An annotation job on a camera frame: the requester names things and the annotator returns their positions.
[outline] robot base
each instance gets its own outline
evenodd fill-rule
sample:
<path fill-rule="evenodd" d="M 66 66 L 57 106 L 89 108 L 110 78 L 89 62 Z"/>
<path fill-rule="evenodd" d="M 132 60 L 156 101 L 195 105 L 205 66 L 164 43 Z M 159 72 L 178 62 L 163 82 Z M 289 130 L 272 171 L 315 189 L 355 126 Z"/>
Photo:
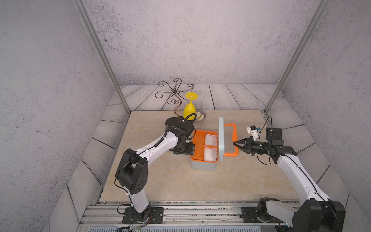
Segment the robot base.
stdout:
<path fill-rule="evenodd" d="M 256 210 L 256 207 L 241 207 L 242 209 L 242 215 L 241 217 L 243 218 L 243 222 L 244 223 L 261 223 L 261 222 L 264 222 L 264 223 L 279 223 L 281 222 L 279 219 L 277 218 L 274 218 L 274 217 L 270 217 L 269 219 L 265 219 L 261 216 L 261 218 L 259 218 L 259 216 L 257 216 L 257 213 L 253 213 L 252 211 L 253 210 Z"/>
<path fill-rule="evenodd" d="M 152 215 L 152 218 L 149 222 L 149 224 L 161 224 L 162 218 L 164 217 L 164 208 L 162 207 L 151 207 L 149 217 Z M 136 223 L 146 223 L 146 219 L 142 219 L 140 216 L 138 216 L 134 209 L 131 207 L 128 207 L 125 209 L 124 218 L 122 219 L 122 223 L 124 224 L 136 224 Z"/>

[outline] concrete wall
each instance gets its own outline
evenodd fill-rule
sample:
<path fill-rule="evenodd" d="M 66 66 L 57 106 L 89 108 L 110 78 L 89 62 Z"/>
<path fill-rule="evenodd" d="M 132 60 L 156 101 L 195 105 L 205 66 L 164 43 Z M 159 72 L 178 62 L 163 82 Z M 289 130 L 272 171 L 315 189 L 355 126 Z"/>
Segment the concrete wall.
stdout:
<path fill-rule="evenodd" d="M 0 2 L 0 230 L 41 231 L 113 87 L 71 0 Z"/>
<path fill-rule="evenodd" d="M 371 218 L 371 1 L 330 3 L 283 93 Z"/>
<path fill-rule="evenodd" d="M 319 0 L 84 0 L 120 85 L 277 83 Z"/>

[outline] wooden floor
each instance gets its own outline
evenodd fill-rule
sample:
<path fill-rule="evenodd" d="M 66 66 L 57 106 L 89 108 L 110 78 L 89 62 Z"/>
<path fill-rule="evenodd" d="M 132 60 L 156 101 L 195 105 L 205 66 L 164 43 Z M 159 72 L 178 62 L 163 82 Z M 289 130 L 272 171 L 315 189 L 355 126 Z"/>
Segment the wooden floor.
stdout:
<path fill-rule="evenodd" d="M 197 93 L 198 99 L 193 104 L 200 110 L 263 110 L 274 88 L 273 84 L 195 85 L 192 91 Z M 127 85 L 121 86 L 121 89 L 132 111 L 173 110 L 175 107 L 166 103 L 170 94 L 164 93 L 160 99 L 155 97 L 157 91 L 166 92 L 170 90 L 169 87 Z M 180 87 L 181 91 L 187 89 L 186 85 Z M 187 103 L 183 101 L 181 109 Z M 371 231 L 370 221 L 282 93 L 268 116 L 272 116 L 274 127 L 282 128 L 285 145 L 294 148 L 303 166 L 320 188 L 332 200 L 340 201 L 346 206 L 343 231 Z M 61 228 L 65 229 L 65 225 L 69 225 L 71 231 L 77 228 L 86 206 L 93 205 L 98 199 L 127 118 L 128 114 L 117 94 L 113 93 L 77 169 L 43 231 L 61 231 Z"/>
<path fill-rule="evenodd" d="M 213 85 L 194 85 L 192 92 L 197 93 L 198 99 L 193 101 L 198 110 L 263 110 L 269 102 L 275 85 L 273 84 L 213 84 Z M 173 110 L 175 104 L 171 105 L 169 86 L 158 85 L 126 85 L 121 86 L 124 97 L 130 110 Z M 181 85 L 179 90 L 189 89 L 186 85 Z M 156 98 L 155 93 L 162 91 L 162 98 Z M 185 98 L 185 94 L 190 91 L 181 92 L 180 95 Z M 188 101 L 183 100 L 181 109 Z M 116 93 L 112 95 L 108 105 L 120 104 Z M 292 110 L 291 105 L 285 99 L 283 94 L 272 107 L 272 110 Z"/>

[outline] gray box base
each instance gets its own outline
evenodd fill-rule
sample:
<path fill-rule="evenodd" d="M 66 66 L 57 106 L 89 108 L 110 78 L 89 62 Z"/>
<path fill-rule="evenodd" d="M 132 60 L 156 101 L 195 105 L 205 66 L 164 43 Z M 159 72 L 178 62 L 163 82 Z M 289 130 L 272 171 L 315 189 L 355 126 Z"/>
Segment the gray box base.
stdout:
<path fill-rule="evenodd" d="M 198 162 L 191 160 L 191 167 L 193 169 L 199 169 L 199 170 L 207 170 L 207 171 L 213 171 L 216 168 L 216 163 L 208 163 L 208 162 Z"/>

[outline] orange handle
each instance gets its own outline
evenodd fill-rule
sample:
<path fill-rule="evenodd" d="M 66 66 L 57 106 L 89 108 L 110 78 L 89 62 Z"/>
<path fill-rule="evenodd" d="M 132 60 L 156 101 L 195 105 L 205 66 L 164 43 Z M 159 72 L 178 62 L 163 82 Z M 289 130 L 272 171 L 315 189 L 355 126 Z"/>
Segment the orange handle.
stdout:
<path fill-rule="evenodd" d="M 233 127 L 233 133 L 232 133 L 232 141 L 233 142 L 236 142 L 238 140 L 238 136 L 237 136 L 237 126 L 234 124 L 234 123 L 230 123 L 230 124 L 224 124 L 225 127 Z M 236 157 L 238 155 L 238 147 L 235 147 L 235 151 L 233 153 L 227 153 L 225 152 L 224 153 L 224 156 L 232 156 L 232 157 Z"/>

